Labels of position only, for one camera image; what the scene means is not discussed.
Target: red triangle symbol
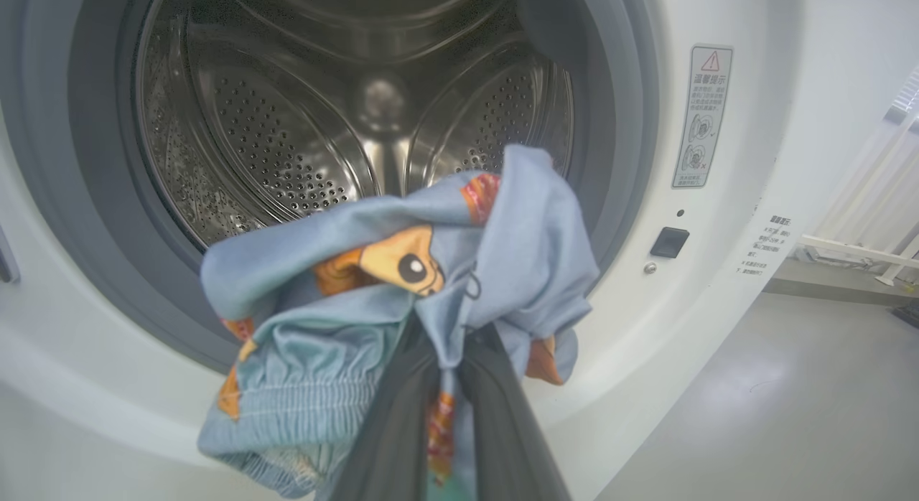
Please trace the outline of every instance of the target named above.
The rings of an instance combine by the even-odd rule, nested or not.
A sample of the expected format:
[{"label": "red triangle symbol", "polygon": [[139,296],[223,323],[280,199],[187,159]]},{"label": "red triangle symbol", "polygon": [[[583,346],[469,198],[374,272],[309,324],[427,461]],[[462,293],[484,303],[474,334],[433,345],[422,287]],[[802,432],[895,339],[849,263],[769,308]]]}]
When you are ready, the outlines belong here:
[{"label": "red triangle symbol", "polygon": [[702,64],[702,70],[712,70],[712,72],[718,72],[719,66],[717,51],[713,52],[712,55],[709,56],[708,60],[705,60],[705,63]]}]

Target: washing machine opening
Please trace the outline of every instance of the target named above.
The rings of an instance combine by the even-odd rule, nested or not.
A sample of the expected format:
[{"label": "washing machine opening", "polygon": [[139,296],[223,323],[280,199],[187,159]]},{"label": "washing machine opening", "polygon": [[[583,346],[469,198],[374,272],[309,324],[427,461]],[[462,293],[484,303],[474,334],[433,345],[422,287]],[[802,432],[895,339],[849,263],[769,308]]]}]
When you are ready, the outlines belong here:
[{"label": "washing machine opening", "polygon": [[571,75],[518,0],[153,0],[135,68],[145,167],[200,248],[545,148]]}]

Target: washing machine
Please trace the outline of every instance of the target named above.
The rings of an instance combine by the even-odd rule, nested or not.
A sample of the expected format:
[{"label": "washing machine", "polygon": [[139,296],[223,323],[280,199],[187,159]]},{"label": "washing machine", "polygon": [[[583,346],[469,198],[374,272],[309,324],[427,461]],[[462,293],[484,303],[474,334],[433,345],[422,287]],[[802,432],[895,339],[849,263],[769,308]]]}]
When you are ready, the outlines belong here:
[{"label": "washing machine", "polygon": [[276,498],[196,450],[237,350],[202,253],[506,144],[603,270],[571,380],[524,387],[604,498],[919,62],[917,4],[0,1],[0,498]]}]

